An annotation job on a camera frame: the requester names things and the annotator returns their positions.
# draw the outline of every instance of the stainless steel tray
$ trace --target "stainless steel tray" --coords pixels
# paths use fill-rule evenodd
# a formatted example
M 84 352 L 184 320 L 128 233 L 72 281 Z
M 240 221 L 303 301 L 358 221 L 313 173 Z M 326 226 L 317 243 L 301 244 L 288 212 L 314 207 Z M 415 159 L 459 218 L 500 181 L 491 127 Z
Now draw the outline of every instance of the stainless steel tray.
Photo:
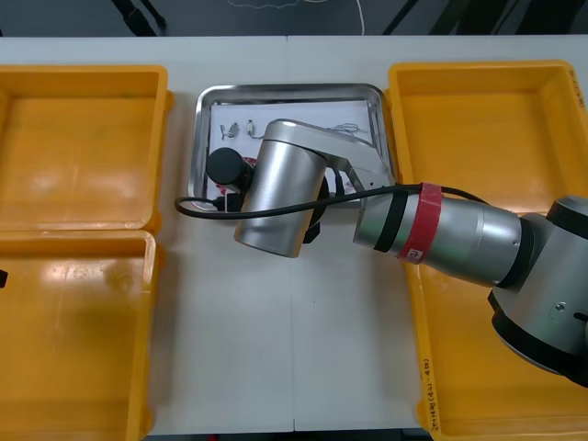
M 217 85 L 200 94 L 196 104 L 194 147 L 187 193 L 205 198 L 207 194 L 206 163 L 209 157 L 210 116 L 212 106 L 244 104 L 284 104 L 300 102 L 366 101 L 371 138 L 374 147 L 394 176 L 384 126 L 384 95 L 373 85 L 365 84 L 300 84 L 300 85 Z M 353 202 L 342 204 L 348 206 Z M 208 208 L 194 203 L 202 210 Z

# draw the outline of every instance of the white table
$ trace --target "white table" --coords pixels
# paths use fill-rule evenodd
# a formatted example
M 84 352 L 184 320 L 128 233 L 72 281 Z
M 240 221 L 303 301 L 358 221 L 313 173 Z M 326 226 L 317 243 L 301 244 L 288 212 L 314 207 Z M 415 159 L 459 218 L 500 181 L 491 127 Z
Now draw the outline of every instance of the white table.
M 167 68 L 176 104 L 160 202 L 153 434 L 230 433 L 414 427 L 418 371 L 404 275 L 391 256 L 352 244 L 352 210 L 327 212 L 294 260 L 239 245 L 231 225 L 174 212 L 197 95 L 250 83 L 384 89 L 392 64 L 434 60 L 563 59 L 588 85 L 586 47 L 587 36 L 1 39 L 0 62 Z

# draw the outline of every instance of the yellow plastic bin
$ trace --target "yellow plastic bin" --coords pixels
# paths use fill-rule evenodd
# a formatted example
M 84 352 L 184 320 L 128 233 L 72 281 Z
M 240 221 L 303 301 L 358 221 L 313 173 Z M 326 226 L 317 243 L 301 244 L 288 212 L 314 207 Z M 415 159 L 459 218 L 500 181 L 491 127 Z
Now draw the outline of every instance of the yellow plastic bin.
M 463 188 L 518 213 L 588 196 L 588 130 L 565 62 L 405 63 L 390 69 L 399 180 Z M 510 351 L 488 288 L 405 267 L 435 439 L 588 439 L 588 390 Z
M 0 231 L 160 227 L 161 66 L 0 66 Z
M 153 237 L 1 232 L 0 269 L 0 440 L 147 435 Z

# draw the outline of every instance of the red tape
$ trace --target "red tape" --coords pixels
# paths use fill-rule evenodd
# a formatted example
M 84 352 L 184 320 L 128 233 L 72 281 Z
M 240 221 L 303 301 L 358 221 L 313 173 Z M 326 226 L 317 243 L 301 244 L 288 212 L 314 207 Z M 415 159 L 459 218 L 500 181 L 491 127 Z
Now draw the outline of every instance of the red tape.
M 439 226 L 443 192 L 440 186 L 422 183 L 419 204 L 416 207 L 413 227 L 397 257 L 420 264 L 429 254 Z

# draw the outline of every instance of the black cable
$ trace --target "black cable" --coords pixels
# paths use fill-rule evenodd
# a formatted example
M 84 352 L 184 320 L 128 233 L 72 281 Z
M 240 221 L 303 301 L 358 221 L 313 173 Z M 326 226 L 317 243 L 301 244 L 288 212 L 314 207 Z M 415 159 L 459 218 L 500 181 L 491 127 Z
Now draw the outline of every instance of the black cable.
M 256 219 L 256 218 L 271 218 L 274 216 L 282 216 L 284 214 L 296 213 L 298 211 L 306 211 L 307 209 L 321 209 L 323 207 L 329 207 L 335 204 L 341 204 L 355 199 L 371 198 L 374 196 L 388 195 L 396 191 L 412 191 L 419 192 L 421 190 L 421 184 L 410 184 L 403 185 L 397 184 L 395 186 L 374 188 L 373 190 L 359 191 L 351 195 L 337 196 L 334 198 L 314 200 L 313 202 L 306 202 L 304 204 L 290 205 L 288 207 L 281 207 L 279 209 L 264 209 L 262 211 L 246 211 L 239 213 L 208 213 L 201 211 L 194 211 L 187 209 L 182 206 L 185 202 L 204 202 L 204 198 L 191 198 L 183 197 L 175 200 L 175 209 L 180 213 L 189 216 L 191 218 L 199 219 L 210 219 L 218 221 L 238 221 L 243 219 Z M 482 204 L 486 204 L 482 199 L 471 195 L 467 191 L 459 190 L 452 187 L 441 187 L 441 191 L 448 193 L 449 195 L 460 196 L 469 200 L 474 200 Z
M 411 12 L 411 10 L 414 8 L 414 5 L 416 5 L 416 2 L 418 1 L 419 0 L 408 0 L 402 6 L 400 12 L 396 14 L 396 17 L 394 17 L 390 24 L 384 29 L 382 35 L 390 35 L 392 32 L 394 32 L 394 29 L 396 29 L 398 25 L 401 24 L 401 21 L 403 21 L 404 18 L 408 15 L 408 13 Z
M 165 29 L 167 27 L 165 18 L 159 12 L 157 12 L 155 6 L 153 6 L 149 0 L 141 0 L 141 3 L 143 3 L 143 6 L 145 6 L 149 13 L 153 16 L 153 18 L 155 19 L 155 23 L 157 23 L 159 29 Z

